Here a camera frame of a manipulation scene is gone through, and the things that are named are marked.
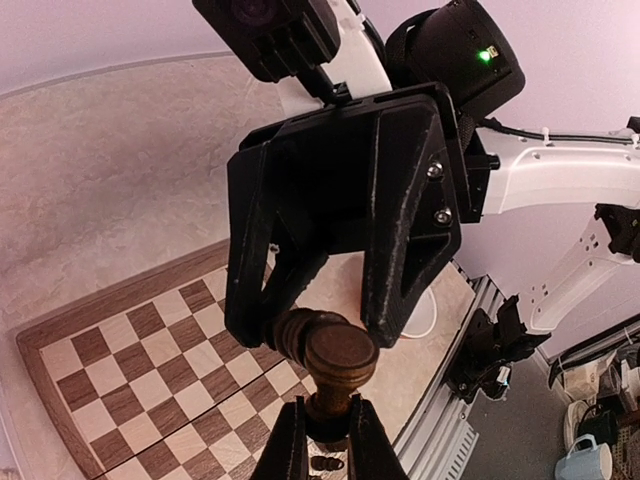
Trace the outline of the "wooden chess board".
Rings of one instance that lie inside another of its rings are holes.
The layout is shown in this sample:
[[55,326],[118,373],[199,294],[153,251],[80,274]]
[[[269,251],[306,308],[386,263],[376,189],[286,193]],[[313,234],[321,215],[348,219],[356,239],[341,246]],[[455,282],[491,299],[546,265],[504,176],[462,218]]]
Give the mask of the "wooden chess board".
[[218,242],[90,296],[16,344],[87,479],[246,479],[281,407],[310,395],[300,366],[224,325]]

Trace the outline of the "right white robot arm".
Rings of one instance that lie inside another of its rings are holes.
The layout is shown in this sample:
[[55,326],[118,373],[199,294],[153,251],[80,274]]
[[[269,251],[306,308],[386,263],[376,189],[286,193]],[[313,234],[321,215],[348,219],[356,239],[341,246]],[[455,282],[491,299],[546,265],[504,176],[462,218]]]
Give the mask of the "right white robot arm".
[[257,129],[229,161],[225,325],[242,345],[265,342],[330,256],[360,252],[360,318],[389,348],[426,316],[462,225],[521,207],[596,207],[582,239],[523,295],[535,337],[638,261],[638,131],[534,133],[493,120],[524,75],[480,3],[410,18],[380,63],[374,94],[348,87],[330,105]]

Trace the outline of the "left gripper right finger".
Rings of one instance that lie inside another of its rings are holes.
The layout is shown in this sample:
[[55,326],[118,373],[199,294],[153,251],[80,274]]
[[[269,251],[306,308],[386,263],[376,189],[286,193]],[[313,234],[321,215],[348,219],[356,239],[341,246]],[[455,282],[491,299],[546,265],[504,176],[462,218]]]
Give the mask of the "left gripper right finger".
[[347,476],[355,480],[407,480],[373,404],[352,397]]

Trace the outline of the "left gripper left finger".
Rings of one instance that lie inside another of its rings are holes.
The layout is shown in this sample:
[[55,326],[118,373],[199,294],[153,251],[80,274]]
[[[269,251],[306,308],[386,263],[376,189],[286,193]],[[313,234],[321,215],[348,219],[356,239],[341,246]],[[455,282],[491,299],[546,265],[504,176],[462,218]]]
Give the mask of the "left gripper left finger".
[[252,480],[306,480],[309,478],[304,398],[285,403],[252,473]]

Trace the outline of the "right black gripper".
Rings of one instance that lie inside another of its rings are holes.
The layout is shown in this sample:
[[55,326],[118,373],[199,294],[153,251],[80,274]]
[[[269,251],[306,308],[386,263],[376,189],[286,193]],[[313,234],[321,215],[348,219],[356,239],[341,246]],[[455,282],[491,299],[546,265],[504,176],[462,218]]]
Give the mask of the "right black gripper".
[[225,326],[245,347],[263,342],[328,255],[363,251],[361,319],[391,348],[461,245],[469,185],[440,83],[258,128],[227,170]]

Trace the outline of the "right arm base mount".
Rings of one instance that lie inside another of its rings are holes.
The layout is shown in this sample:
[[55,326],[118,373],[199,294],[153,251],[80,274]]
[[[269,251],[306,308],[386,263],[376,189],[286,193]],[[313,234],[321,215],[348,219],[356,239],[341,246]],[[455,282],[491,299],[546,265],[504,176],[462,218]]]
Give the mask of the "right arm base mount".
[[529,358],[551,337],[549,332],[531,334],[520,321],[519,297],[507,299],[496,318],[478,308],[462,344],[446,373],[447,385],[462,401],[471,404],[478,392],[491,400],[501,399],[509,388],[514,363]]

